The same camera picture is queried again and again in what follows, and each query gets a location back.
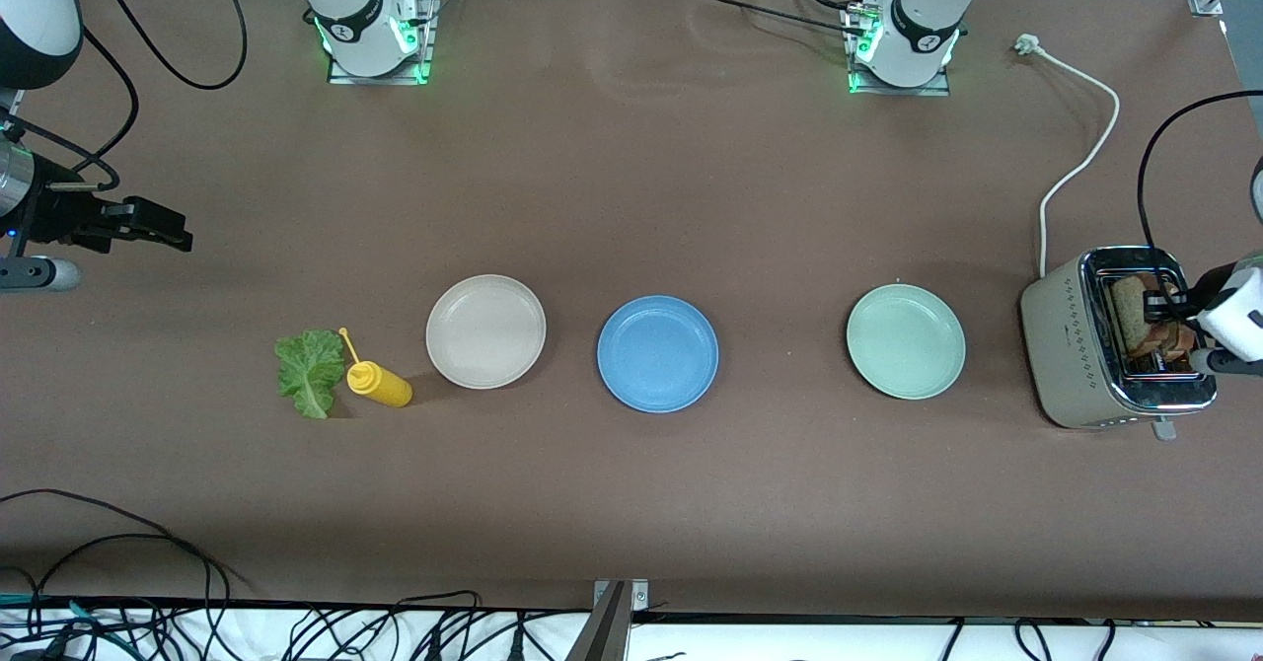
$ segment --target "white power cord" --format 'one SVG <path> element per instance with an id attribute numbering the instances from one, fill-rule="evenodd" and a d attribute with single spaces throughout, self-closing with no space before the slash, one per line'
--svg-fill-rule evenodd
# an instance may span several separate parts
<path id="1" fill-rule="evenodd" d="M 1066 173 L 1063 178 L 1057 181 L 1057 185 L 1052 186 L 1052 188 L 1047 192 L 1047 195 L 1043 196 L 1043 200 L 1039 201 L 1039 278 L 1043 278 L 1045 276 L 1048 274 L 1048 202 L 1052 200 L 1052 196 L 1057 195 L 1057 191 L 1061 190 L 1061 186 L 1066 185 L 1067 182 L 1070 182 L 1071 178 L 1081 173 L 1084 168 L 1086 168 L 1092 162 L 1092 159 L 1096 158 L 1096 154 L 1100 153 L 1101 145 L 1105 145 L 1105 139 L 1109 139 L 1109 134 L 1114 131 L 1114 124 L 1118 123 L 1118 111 L 1122 107 L 1122 101 L 1119 100 L 1118 94 L 1109 86 L 1105 86 L 1105 83 L 1101 82 L 1100 80 L 1087 76 L 1075 67 L 1070 67 L 1070 64 L 1062 62 L 1061 59 L 1043 51 L 1043 47 L 1039 47 L 1039 38 L 1033 34 L 1023 34 L 1022 37 L 1019 37 L 1018 40 L 1014 42 L 1013 49 L 1022 57 L 1026 57 L 1027 54 L 1043 57 L 1045 59 L 1047 59 L 1051 63 L 1055 63 L 1062 70 L 1066 70 L 1067 72 L 1077 77 L 1081 77 L 1084 80 L 1087 80 L 1092 85 L 1096 85 L 1098 87 L 1100 87 L 1101 91 L 1109 94 L 1110 99 L 1114 100 L 1114 115 L 1110 116 L 1109 124 L 1105 125 L 1105 131 L 1101 133 L 1100 140 L 1096 140 L 1096 145 L 1092 147 L 1091 153 L 1089 153 L 1087 157 L 1084 158 L 1082 163 L 1075 166 L 1075 169 L 1070 171 L 1068 173 Z"/>

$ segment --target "yellow squeeze bottle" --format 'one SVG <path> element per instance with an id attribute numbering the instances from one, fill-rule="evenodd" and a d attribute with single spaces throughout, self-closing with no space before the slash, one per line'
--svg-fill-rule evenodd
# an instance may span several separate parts
<path id="1" fill-rule="evenodd" d="M 351 349 L 351 358 L 355 359 L 355 364 L 346 372 L 346 384 L 351 385 L 351 392 L 392 407 L 412 402 L 412 385 L 405 379 L 371 360 L 361 361 L 346 329 L 337 329 L 337 334 L 346 341 L 346 346 Z"/>

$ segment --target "green plate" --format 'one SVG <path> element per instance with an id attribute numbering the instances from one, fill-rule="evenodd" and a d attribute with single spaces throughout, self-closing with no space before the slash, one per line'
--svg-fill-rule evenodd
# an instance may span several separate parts
<path id="1" fill-rule="evenodd" d="M 904 283 L 874 288 L 851 310 L 846 349 L 866 382 L 903 399 L 942 393 L 965 367 L 965 331 L 928 291 Z"/>

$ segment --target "brown tabletop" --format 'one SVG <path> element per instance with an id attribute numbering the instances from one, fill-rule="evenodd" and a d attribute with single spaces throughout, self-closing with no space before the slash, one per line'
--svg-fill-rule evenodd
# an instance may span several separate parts
<path id="1" fill-rule="evenodd" d="M 1037 33 L 1123 97 L 1052 203 L 1057 265 L 1139 241 L 1151 131 L 1239 87 L 1219 23 L 1183 0 L 976 0 L 951 99 L 919 100 L 849 95 L 827 30 L 711 0 L 458 0 L 428 87 L 331 87 L 302 0 L 242 3 L 249 63 L 205 94 L 112 0 L 85 0 L 141 92 L 110 155 L 117 195 L 183 211 L 196 245 L 32 250 L 75 258 L 85 283 L 0 303 L 4 492 L 162 521 L 248 578 L 242 597 L 472 586 L 568 607 L 632 576 L 667 609 L 1263 618 L 1259 383 L 1223 379 L 1175 444 L 1065 431 L 1037 408 L 1018 327 L 1038 198 L 1109 102 L 1009 44 Z M 131 4 L 195 78 L 231 68 L 226 0 Z M 85 48 L 24 112 L 96 145 L 125 109 Z M 1259 149 L 1244 102 L 1159 147 L 1154 230 L 1190 273 L 1258 246 Z M 500 391 L 448 384 L 423 341 L 438 296 L 479 273 L 523 281 L 548 315 L 543 356 Z M 941 397 L 880 394 L 840 343 L 851 305 L 895 281 L 960 315 L 969 361 Z M 722 350 L 707 396 L 668 416 L 619 404 L 595 367 L 605 318 L 648 293 L 700 307 Z M 299 418 L 273 343 L 338 326 L 418 402 L 340 385 L 333 418 Z M 38 567 L 123 530 L 8 504 L 0 557 Z M 48 591 L 200 585 L 198 566 L 119 543 Z"/>

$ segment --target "blue plate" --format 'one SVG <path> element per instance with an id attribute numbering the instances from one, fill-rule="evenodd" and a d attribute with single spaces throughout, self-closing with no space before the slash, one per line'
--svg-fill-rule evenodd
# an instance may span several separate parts
<path id="1" fill-rule="evenodd" d="M 596 367 L 633 409 L 664 415 L 706 394 L 719 372 L 719 340 L 701 311 L 673 296 L 624 305 L 601 329 Z"/>

